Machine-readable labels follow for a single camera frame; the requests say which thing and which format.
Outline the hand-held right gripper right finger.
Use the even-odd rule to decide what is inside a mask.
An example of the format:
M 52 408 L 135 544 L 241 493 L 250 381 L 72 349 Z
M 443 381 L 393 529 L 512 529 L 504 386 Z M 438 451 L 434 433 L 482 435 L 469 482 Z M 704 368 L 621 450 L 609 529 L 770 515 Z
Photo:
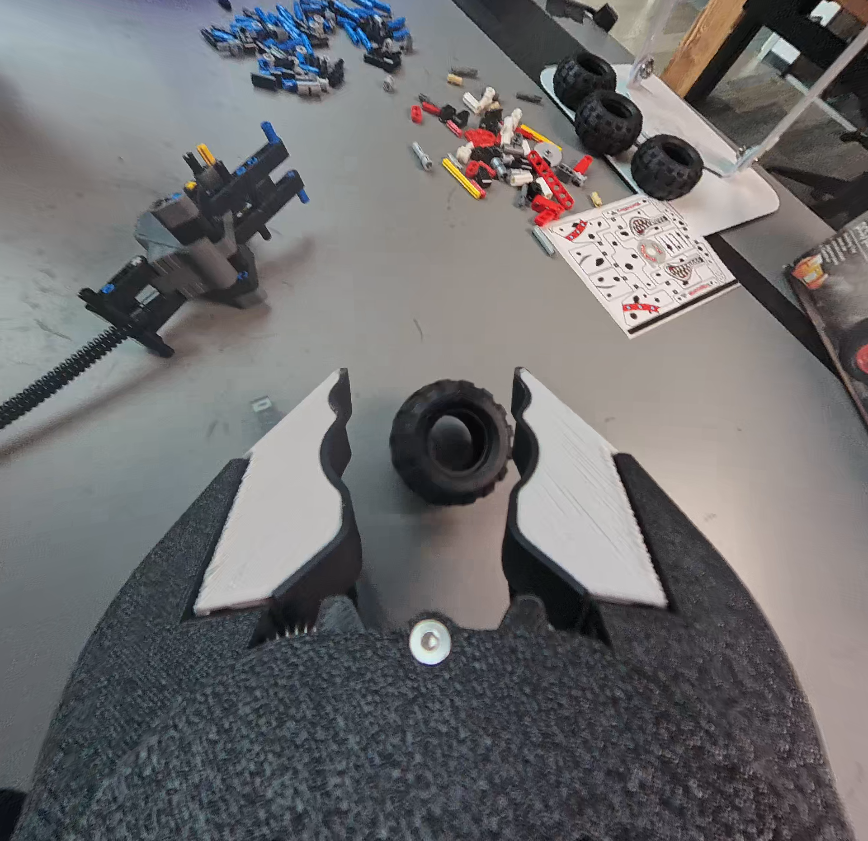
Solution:
M 536 597 L 551 625 L 601 625 L 602 604 L 667 610 L 618 451 L 526 368 L 515 369 L 511 412 L 510 596 Z

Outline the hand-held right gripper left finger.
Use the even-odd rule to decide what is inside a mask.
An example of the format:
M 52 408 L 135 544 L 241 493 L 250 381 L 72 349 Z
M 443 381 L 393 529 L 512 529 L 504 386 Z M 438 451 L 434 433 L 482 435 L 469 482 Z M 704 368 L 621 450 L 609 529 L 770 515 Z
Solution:
M 326 601 L 353 599 L 363 549 L 344 482 L 352 415 L 349 371 L 340 368 L 248 451 L 195 618 L 253 610 L 276 628 L 316 628 Z

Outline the black toy tire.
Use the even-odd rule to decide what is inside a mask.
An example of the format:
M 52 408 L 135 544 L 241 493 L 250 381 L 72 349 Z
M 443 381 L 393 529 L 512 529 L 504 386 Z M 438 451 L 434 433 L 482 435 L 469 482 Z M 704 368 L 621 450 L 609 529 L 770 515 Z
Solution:
M 617 78 L 613 66 L 588 51 L 566 56 L 557 66 L 552 79 L 555 97 L 575 112 L 596 91 L 615 91 Z
M 620 155 L 634 146 L 643 123 L 641 110 L 629 98 L 615 91 L 597 90 L 578 105 L 574 129 L 587 153 Z
M 437 452 L 436 425 L 460 423 L 467 454 Z M 469 505 L 488 497 L 505 478 L 513 431 L 491 392 L 467 380 L 437 380 L 411 393 L 399 407 L 389 437 L 392 465 L 406 487 L 435 506 Z
M 686 140 L 658 134 L 637 148 L 630 166 L 633 180 L 643 194 L 671 202 L 696 187 L 705 163 L 700 152 Z

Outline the grey black toy brick chassis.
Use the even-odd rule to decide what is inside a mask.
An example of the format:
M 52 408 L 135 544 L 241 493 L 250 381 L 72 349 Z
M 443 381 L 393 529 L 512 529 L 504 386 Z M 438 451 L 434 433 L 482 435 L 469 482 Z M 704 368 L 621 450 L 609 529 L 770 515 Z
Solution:
M 289 152 L 273 125 L 261 124 L 265 142 L 235 169 L 205 144 L 183 156 L 191 178 L 142 212 L 137 255 L 97 290 L 79 297 L 108 329 L 84 348 L 92 363 L 127 339 L 168 358 L 174 350 L 160 329 L 189 301 L 245 308 L 263 301 L 250 240 L 271 239 L 270 221 L 290 202 L 309 202 L 297 170 L 273 172 Z

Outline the white booklet stand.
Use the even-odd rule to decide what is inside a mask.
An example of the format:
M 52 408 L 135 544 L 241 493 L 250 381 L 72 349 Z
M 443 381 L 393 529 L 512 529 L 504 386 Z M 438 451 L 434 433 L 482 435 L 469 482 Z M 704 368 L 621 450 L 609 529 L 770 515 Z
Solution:
M 656 43 L 679 0 L 657 0 L 650 16 L 645 39 L 632 65 L 613 67 L 616 92 L 629 98 L 643 114 L 643 129 L 638 142 L 658 134 L 678 136 L 693 145 L 705 167 L 700 182 L 686 196 L 675 200 L 675 207 L 689 227 L 702 235 L 714 235 L 741 226 L 778 210 L 775 191 L 760 179 L 755 163 L 768 153 L 797 120 L 840 77 L 856 69 L 866 51 L 866 27 L 849 43 L 844 53 L 824 70 L 802 97 L 784 113 L 765 136 L 737 150 L 722 133 L 708 123 L 690 104 L 675 94 L 655 70 Z

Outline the white toy sticker sheet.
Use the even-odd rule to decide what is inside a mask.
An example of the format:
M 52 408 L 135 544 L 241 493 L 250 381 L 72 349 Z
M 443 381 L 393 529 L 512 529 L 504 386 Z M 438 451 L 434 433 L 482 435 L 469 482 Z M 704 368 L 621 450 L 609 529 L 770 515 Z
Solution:
M 738 286 L 706 237 L 649 196 L 570 212 L 539 231 L 629 338 Z

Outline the black ribbed toy rod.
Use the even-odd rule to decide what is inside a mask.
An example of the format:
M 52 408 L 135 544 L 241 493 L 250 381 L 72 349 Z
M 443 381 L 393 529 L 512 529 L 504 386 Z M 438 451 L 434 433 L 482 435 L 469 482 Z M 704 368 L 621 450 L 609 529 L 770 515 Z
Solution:
M 125 329 L 116 327 L 107 329 L 24 390 L 2 402 L 1 429 L 7 428 L 53 397 L 83 372 L 118 348 L 131 335 L 132 333 Z

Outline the monster truck toy box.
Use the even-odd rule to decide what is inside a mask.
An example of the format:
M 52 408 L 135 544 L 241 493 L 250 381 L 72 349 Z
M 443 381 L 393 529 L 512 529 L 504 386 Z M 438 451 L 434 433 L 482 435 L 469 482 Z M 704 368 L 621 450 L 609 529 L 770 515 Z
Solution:
M 801 255 L 786 273 L 867 424 L 867 215 Z

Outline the pile of red grey pieces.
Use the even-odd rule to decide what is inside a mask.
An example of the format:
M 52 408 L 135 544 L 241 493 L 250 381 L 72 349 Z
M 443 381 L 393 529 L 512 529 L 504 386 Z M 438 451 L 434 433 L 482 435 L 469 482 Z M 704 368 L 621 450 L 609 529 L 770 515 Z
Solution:
M 562 146 L 527 125 L 522 108 L 505 109 L 491 86 L 478 96 L 463 91 L 460 107 L 418 94 L 408 115 L 415 126 L 430 119 L 455 137 L 440 163 L 468 196 L 481 202 L 493 188 L 508 188 L 532 228 L 545 231 L 573 211 L 594 162 L 585 155 L 571 163 Z

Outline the pile of blue black pins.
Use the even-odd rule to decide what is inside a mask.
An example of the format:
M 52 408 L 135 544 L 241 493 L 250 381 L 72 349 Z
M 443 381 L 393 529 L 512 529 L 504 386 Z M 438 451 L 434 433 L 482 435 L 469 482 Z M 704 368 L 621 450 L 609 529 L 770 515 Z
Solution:
M 332 52 L 339 36 L 365 66 L 384 73 L 387 92 L 394 90 L 404 58 L 414 52 L 406 18 L 383 0 L 294 0 L 240 11 L 230 0 L 216 2 L 226 19 L 201 28 L 201 39 L 227 61 L 250 61 L 250 84 L 262 93 L 320 100 L 341 88 L 346 61 Z

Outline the wooden table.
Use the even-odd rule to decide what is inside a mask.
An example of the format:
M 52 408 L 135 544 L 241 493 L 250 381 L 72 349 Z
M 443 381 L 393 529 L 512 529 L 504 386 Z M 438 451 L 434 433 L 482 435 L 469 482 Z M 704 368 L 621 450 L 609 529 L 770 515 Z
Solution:
M 705 101 L 762 29 L 827 70 L 849 45 L 811 20 L 823 0 L 709 0 L 662 73 L 663 82 L 691 106 Z M 828 0 L 863 27 L 867 0 Z

